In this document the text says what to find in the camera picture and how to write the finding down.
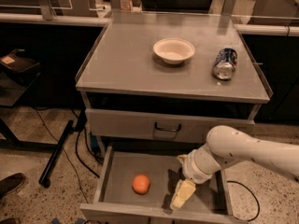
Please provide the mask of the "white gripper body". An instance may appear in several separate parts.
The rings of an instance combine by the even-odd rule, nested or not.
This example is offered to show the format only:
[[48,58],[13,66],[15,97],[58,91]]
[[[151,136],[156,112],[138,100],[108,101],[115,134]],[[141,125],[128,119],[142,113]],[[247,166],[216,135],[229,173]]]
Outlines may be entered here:
[[182,165],[184,176],[195,184],[207,182],[216,172],[221,169],[220,164],[213,157],[207,144],[194,149]]

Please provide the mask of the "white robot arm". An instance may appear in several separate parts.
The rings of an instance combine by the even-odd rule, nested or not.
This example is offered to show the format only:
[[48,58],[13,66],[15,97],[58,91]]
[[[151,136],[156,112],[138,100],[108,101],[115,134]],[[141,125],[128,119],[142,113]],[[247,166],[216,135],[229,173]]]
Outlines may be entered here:
[[170,208],[179,210],[195,193],[196,186],[215,173],[242,161],[252,161],[290,180],[299,180],[299,146],[251,137],[229,127],[213,127],[206,143],[189,154],[178,155],[184,180],[179,180]]

